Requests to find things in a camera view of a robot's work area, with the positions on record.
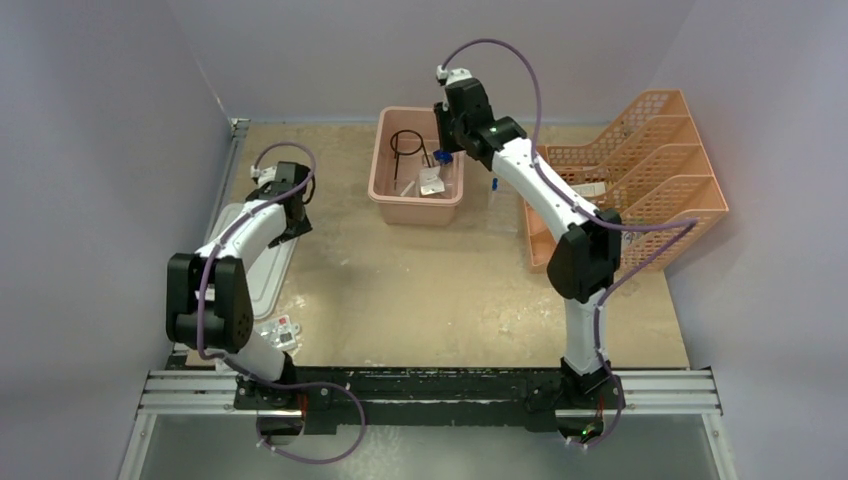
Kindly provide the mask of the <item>spatula with blue clip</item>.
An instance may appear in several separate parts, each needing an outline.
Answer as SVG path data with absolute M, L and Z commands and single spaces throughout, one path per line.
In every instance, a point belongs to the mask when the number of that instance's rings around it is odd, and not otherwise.
M 436 150 L 432 153 L 432 159 L 435 165 L 440 168 L 448 168 L 454 163 L 453 154 L 444 150 Z

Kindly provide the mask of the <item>small white packet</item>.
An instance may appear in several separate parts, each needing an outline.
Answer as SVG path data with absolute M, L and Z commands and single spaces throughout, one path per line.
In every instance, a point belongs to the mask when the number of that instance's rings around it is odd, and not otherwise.
M 441 177 L 441 166 L 422 168 L 418 174 L 418 188 L 422 197 L 443 193 L 445 184 Z

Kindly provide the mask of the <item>white plastic bin lid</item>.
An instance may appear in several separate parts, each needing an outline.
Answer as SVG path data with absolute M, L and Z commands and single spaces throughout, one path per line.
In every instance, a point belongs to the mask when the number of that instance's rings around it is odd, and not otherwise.
M 287 227 L 281 205 L 272 205 L 255 213 L 259 200 L 231 203 L 219 214 L 207 242 L 195 253 L 209 256 L 221 245 L 221 257 L 234 256 L 243 261 L 254 319 L 271 316 L 294 253 L 295 238 L 282 241 Z

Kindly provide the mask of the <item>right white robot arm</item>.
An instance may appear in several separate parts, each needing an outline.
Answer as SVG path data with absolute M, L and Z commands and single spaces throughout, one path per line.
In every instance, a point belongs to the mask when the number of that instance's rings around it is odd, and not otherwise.
M 569 404 L 584 407 L 611 376 L 601 304 L 620 267 L 621 217 L 577 194 L 514 119 L 495 118 L 484 86 L 469 71 L 441 72 L 437 81 L 444 89 L 433 107 L 441 149 L 465 153 L 509 184 L 555 240 L 547 277 L 566 310 L 561 392 Z

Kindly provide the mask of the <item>white clay triangle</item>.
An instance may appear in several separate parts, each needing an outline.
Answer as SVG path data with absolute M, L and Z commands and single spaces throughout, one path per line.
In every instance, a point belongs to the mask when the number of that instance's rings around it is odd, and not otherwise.
M 417 196 L 417 182 L 415 180 L 408 182 L 399 190 L 398 196 L 401 198 L 415 198 Z

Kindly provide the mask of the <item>black wire tripod stand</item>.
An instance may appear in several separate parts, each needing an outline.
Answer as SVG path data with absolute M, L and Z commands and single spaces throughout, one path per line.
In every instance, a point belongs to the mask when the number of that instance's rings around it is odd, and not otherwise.
M 400 143 L 401 143 L 403 135 L 411 135 L 414 138 L 417 138 L 418 139 L 418 146 L 416 148 L 412 149 L 412 150 L 401 149 Z M 415 130 L 401 129 L 401 130 L 396 131 L 390 137 L 389 146 L 392 150 L 393 158 L 394 158 L 394 171 L 393 171 L 393 178 L 392 178 L 394 189 L 397 189 L 398 185 L 399 185 L 398 176 L 399 176 L 399 170 L 400 170 L 400 158 L 401 157 L 409 157 L 409 156 L 415 156 L 416 154 L 421 154 L 423 156 L 424 160 L 425 160 L 425 164 L 427 166 L 431 165 L 424 138 L 419 132 L 417 132 Z

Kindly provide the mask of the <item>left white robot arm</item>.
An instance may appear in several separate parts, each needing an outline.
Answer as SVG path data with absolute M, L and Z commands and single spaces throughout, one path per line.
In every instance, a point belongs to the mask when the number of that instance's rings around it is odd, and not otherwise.
M 298 395 L 293 360 L 255 331 L 248 271 L 264 252 L 311 231 L 306 205 L 314 171 L 280 162 L 253 174 L 256 187 L 238 216 L 194 252 L 168 260 L 165 331 L 201 358 L 260 383 L 260 397 L 284 409 Z

